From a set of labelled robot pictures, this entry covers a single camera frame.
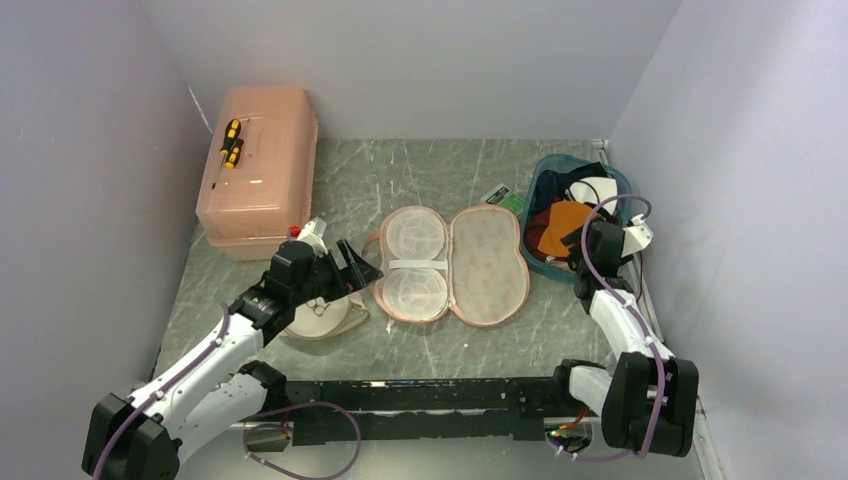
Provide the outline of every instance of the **black cloth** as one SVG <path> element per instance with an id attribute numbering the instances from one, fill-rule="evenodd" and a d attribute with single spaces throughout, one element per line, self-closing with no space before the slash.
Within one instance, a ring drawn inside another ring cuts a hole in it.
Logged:
<path id="1" fill-rule="evenodd" d="M 533 198 L 530 202 L 529 217 L 538 215 L 550 208 L 554 202 L 565 198 L 565 191 L 571 187 L 572 183 L 588 177 L 609 177 L 609 174 L 600 162 L 577 167 L 565 173 L 554 170 L 542 172 L 536 180 L 536 190 L 533 192 Z"/>

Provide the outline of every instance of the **screwdriver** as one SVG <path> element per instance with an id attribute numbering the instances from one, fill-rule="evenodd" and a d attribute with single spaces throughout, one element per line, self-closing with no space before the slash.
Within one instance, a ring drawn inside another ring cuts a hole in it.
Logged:
<path id="1" fill-rule="evenodd" d="M 238 138 L 239 133 L 241 133 L 241 122 L 239 122 L 238 119 L 234 118 L 234 119 L 230 120 L 230 123 L 227 124 L 227 128 L 224 129 L 224 144 L 221 146 L 221 163 L 222 164 L 227 165 L 227 163 L 229 163 L 228 157 L 231 156 L 231 150 L 240 141 L 239 138 Z M 239 144 L 239 149 L 238 149 L 239 152 L 241 151 L 241 145 L 243 145 L 243 144 L 244 144 L 244 142 L 241 141 L 241 144 Z M 235 162 L 232 164 L 232 166 L 227 166 L 227 168 L 235 167 L 236 163 L 238 163 L 239 156 L 240 156 L 240 154 L 237 153 L 236 156 L 235 156 Z M 218 184 L 218 177 L 219 176 L 221 176 L 221 165 L 218 166 L 218 173 L 215 174 L 215 181 L 212 182 L 212 188 L 213 189 L 215 188 L 215 185 Z"/>
<path id="2" fill-rule="evenodd" d="M 238 165 L 238 159 L 241 157 L 241 148 L 244 146 L 244 140 L 236 139 L 236 143 L 233 144 L 233 148 L 230 149 L 230 155 L 227 157 L 227 160 L 224 162 L 224 166 L 227 168 L 236 168 Z"/>

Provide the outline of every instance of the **plastic storage box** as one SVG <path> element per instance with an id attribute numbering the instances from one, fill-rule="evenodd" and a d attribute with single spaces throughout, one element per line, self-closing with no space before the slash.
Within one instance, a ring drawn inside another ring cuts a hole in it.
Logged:
<path id="1" fill-rule="evenodd" d="M 241 122 L 244 146 L 236 167 L 228 169 L 222 166 L 220 149 L 224 130 L 234 118 Z M 291 225 L 306 224 L 317 138 L 315 114 L 301 87 L 230 89 L 197 200 L 197 216 L 209 243 L 233 260 L 267 260 Z"/>
<path id="2" fill-rule="evenodd" d="M 527 228 L 527 217 L 530 213 L 529 206 L 533 204 L 533 195 L 536 192 L 536 183 L 538 182 L 539 175 L 541 175 L 542 172 L 546 170 L 553 170 L 560 173 L 566 173 L 577 167 L 588 165 L 589 163 L 590 162 L 587 162 L 586 160 L 562 154 L 548 155 L 547 157 L 539 160 L 536 164 L 536 171 L 533 172 L 533 180 L 530 181 L 530 188 L 527 190 L 527 201 L 525 202 L 524 211 L 521 212 L 521 255 L 524 257 L 524 260 L 527 261 L 527 266 L 530 270 L 559 282 L 574 283 L 574 274 L 561 268 L 547 265 L 545 262 L 537 259 L 533 255 L 530 255 L 530 252 L 527 251 L 527 246 L 524 245 L 524 230 Z M 607 173 L 615 179 L 616 186 L 618 187 L 618 193 L 631 193 L 630 182 L 627 181 L 627 178 L 621 172 L 607 165 L 604 165 L 604 170 L 606 170 Z M 625 199 L 618 202 L 615 216 L 622 225 L 630 220 L 630 200 Z"/>

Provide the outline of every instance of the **white enclosure wall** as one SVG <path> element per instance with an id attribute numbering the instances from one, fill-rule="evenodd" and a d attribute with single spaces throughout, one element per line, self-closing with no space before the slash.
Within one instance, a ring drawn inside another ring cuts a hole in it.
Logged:
<path id="1" fill-rule="evenodd" d="M 207 117 L 298 81 L 336 138 L 609 137 L 680 0 L 144 0 Z"/>
<path id="2" fill-rule="evenodd" d="M 140 3 L 0 5 L 0 478 L 83 478 L 88 419 L 147 378 L 209 134 Z"/>
<path id="3" fill-rule="evenodd" d="M 612 136 L 730 479 L 848 477 L 848 4 L 684 0 Z"/>

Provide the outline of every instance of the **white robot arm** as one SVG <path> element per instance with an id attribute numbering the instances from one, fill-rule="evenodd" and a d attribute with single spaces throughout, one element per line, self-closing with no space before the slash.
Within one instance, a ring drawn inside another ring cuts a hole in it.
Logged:
<path id="1" fill-rule="evenodd" d="M 618 268 L 629 256 L 623 255 L 625 245 L 632 254 L 644 248 L 650 237 L 643 223 L 621 228 L 595 222 L 587 251 L 614 293 L 601 288 L 584 265 L 577 270 L 575 294 L 609 340 L 618 360 L 615 373 L 610 375 L 588 362 L 566 360 L 552 378 L 541 380 L 554 389 L 552 397 L 591 408 L 601 417 L 606 443 L 630 451 L 639 450 L 646 438 L 652 392 L 656 397 L 652 387 L 664 382 L 663 408 L 654 421 L 650 451 L 682 456 L 691 446 L 697 369 L 691 362 L 675 358 L 653 332 L 645 335 L 625 306 L 635 298 L 626 282 L 617 277 Z M 92 414 L 83 470 L 97 480 L 173 479 L 182 463 L 230 425 L 260 411 L 289 405 L 282 373 L 259 361 L 242 364 L 294 320 L 299 305 L 317 297 L 339 299 L 382 276 L 346 241 L 338 246 L 348 265 L 342 270 L 321 241 L 320 232 L 307 224 L 298 241 L 280 246 L 261 281 L 231 305 L 224 305 L 222 320 L 174 366 L 129 397 L 104 397 Z M 656 378 L 654 350 L 665 365 L 664 379 Z M 402 410 L 406 402 L 398 405 Z"/>

